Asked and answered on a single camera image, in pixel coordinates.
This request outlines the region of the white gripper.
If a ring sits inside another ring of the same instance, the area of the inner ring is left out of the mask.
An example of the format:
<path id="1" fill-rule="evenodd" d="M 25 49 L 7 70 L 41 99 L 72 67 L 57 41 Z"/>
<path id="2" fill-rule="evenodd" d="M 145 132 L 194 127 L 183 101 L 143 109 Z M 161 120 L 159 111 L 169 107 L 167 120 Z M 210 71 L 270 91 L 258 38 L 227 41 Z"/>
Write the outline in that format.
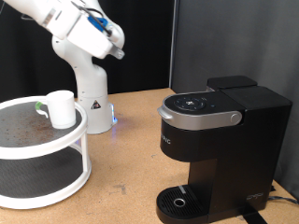
<path id="1" fill-rule="evenodd" d="M 122 49 L 113 46 L 107 37 L 94 27 L 84 15 L 79 17 L 67 35 L 67 40 L 99 59 L 104 59 L 110 54 L 121 60 L 125 55 Z"/>

